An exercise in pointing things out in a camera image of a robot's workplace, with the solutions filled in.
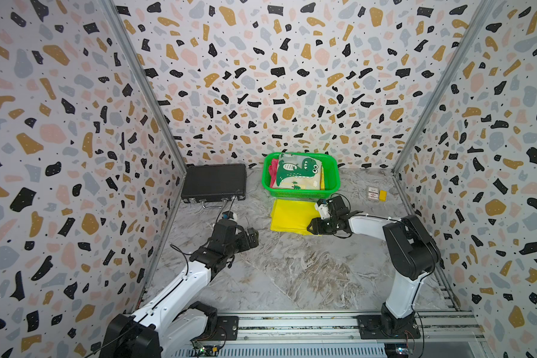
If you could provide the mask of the white green dinosaur raincoat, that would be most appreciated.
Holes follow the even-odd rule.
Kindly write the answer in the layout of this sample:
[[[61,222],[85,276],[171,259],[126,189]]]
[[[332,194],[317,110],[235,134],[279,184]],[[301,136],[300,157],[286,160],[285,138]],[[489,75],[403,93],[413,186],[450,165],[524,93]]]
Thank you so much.
[[[320,190],[322,161],[305,155],[283,153],[277,160],[273,188]]]

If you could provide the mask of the aluminium mounting rail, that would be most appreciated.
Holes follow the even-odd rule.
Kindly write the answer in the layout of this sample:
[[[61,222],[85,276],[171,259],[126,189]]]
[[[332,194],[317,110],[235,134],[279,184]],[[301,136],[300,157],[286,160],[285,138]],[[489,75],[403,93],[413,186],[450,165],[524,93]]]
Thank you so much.
[[[236,341],[216,356],[199,357],[491,357],[474,316],[467,312],[416,313],[419,339],[362,340],[356,317],[373,312],[235,312]],[[185,345],[172,357],[198,357]]]

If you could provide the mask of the pink raincoat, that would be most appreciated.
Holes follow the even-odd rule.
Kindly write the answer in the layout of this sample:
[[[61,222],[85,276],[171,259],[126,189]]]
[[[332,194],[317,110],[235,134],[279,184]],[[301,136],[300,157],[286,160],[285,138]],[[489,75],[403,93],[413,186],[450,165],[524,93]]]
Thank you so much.
[[[272,159],[268,167],[268,173],[270,175],[270,182],[269,182],[270,188],[274,188],[274,185],[277,179],[278,162],[279,162],[279,159]]]

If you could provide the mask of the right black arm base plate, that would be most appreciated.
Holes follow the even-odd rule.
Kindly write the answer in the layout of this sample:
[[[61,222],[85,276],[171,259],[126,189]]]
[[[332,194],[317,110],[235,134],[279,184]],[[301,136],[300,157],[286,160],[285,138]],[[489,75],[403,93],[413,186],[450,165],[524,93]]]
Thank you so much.
[[[357,328],[362,340],[405,338],[419,339],[421,332],[413,314],[396,319],[387,314],[360,315],[356,317]]]

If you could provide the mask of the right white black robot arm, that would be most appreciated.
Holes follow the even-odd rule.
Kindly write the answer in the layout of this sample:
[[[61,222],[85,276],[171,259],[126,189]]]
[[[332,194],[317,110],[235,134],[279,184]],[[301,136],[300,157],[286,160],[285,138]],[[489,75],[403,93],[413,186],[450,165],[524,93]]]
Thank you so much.
[[[318,200],[315,209],[319,216],[307,227],[312,234],[337,237],[343,231],[347,237],[362,234],[386,243],[395,278],[380,311],[380,328],[394,336],[414,324],[422,283],[441,260],[440,250],[421,220],[415,215],[391,218],[352,211],[342,195]]]

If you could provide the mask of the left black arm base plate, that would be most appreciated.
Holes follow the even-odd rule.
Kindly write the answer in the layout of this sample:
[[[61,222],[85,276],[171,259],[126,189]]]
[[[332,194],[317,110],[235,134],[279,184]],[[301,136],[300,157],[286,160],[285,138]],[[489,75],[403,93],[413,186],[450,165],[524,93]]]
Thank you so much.
[[[202,340],[236,341],[240,318],[238,316],[216,316],[209,318]]]

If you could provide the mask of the plain yellow raincoat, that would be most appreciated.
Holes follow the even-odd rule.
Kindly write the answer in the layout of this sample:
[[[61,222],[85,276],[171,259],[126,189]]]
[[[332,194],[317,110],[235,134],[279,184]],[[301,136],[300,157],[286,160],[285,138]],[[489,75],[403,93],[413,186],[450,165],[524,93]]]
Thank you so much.
[[[270,230],[308,236],[311,235],[307,230],[310,223],[320,218],[314,202],[276,199],[271,211]]]

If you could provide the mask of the green plastic basket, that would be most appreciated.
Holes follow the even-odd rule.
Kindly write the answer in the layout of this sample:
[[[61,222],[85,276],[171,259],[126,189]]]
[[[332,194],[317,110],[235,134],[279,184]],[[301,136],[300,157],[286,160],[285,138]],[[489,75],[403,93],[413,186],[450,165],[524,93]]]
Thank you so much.
[[[303,189],[276,189],[270,188],[269,165],[272,159],[278,159],[282,153],[272,153],[265,157],[263,163],[262,185],[275,198],[317,198],[326,199],[336,193],[341,187],[340,173],[337,160],[330,155],[318,153],[289,153],[292,155],[305,155],[322,161],[325,167],[325,190],[303,190]]]

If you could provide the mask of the black hard case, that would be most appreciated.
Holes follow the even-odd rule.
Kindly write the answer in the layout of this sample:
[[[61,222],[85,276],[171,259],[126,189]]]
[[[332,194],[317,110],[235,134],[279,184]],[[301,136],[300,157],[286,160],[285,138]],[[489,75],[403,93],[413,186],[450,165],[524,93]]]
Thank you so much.
[[[189,166],[181,191],[186,203],[211,203],[246,199],[246,165]]]

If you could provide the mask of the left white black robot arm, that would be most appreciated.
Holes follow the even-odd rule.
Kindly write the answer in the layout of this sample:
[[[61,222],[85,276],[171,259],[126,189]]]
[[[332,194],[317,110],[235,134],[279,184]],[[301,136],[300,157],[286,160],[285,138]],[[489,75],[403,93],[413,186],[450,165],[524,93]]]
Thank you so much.
[[[259,233],[233,219],[221,219],[211,237],[185,256],[186,267],[155,297],[131,314],[119,314],[108,325],[100,357],[172,357],[185,345],[196,356],[216,356],[235,340],[238,319],[224,322],[215,307],[195,301],[235,256],[255,249]]]

